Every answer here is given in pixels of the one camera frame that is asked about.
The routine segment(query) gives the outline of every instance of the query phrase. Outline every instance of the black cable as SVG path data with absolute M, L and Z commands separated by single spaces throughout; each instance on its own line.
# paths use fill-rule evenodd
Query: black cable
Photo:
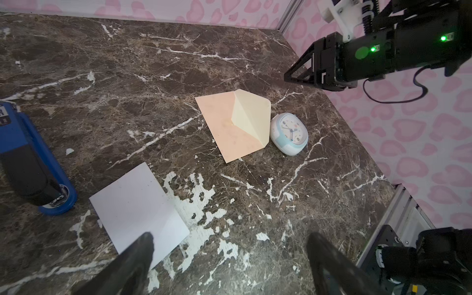
M 412 101 L 417 101 L 418 99 L 420 98 L 423 98 L 425 95 L 428 94 L 428 88 L 426 88 L 426 86 L 424 86 L 423 84 L 421 84 L 420 82 L 418 82 L 416 80 L 416 76 L 418 76 L 419 73 L 421 73 L 422 71 L 426 70 L 427 68 L 429 68 L 429 66 L 424 66 L 422 68 L 420 68 L 419 70 L 416 71 L 416 73 L 414 74 L 413 76 L 413 84 L 415 84 L 416 86 L 418 87 L 421 87 L 423 89 L 423 93 L 416 97 L 416 98 L 413 98 L 413 99 L 410 99 L 410 100 L 407 100 L 407 101 L 378 101 L 376 99 L 373 99 L 368 93 L 367 91 L 365 90 L 365 82 L 367 81 L 370 81 L 369 79 L 366 79 L 364 81 L 364 83 L 362 84 L 362 89 L 364 90 L 364 93 L 365 95 L 367 95 L 368 98 L 370 98 L 371 100 L 375 101 L 375 102 L 378 102 L 378 103 L 406 103 L 406 102 L 412 102 Z

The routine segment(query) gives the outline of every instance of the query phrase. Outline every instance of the clock face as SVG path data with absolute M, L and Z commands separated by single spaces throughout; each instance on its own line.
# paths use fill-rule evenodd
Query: clock face
M 302 144 L 308 136 L 305 126 L 292 114 L 285 115 L 280 120 L 282 133 L 293 143 Z

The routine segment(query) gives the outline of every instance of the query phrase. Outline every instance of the green circle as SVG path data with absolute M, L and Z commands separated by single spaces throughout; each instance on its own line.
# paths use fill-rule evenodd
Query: green circle
M 369 54 L 369 48 L 362 46 L 355 52 L 355 58 L 357 59 L 364 59 Z

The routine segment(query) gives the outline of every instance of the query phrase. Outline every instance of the alarm clock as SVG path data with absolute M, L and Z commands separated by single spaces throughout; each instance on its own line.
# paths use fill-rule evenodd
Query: alarm clock
M 282 113 L 270 121 L 270 139 L 285 155 L 295 156 L 308 143 L 308 131 L 294 114 Z

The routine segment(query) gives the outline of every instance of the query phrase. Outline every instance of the stapler label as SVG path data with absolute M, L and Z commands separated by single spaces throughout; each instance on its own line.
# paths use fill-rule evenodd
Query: stapler label
M 0 104 L 0 126 L 10 124 L 10 123 L 11 123 L 11 119 L 7 113 L 7 110 L 2 104 Z

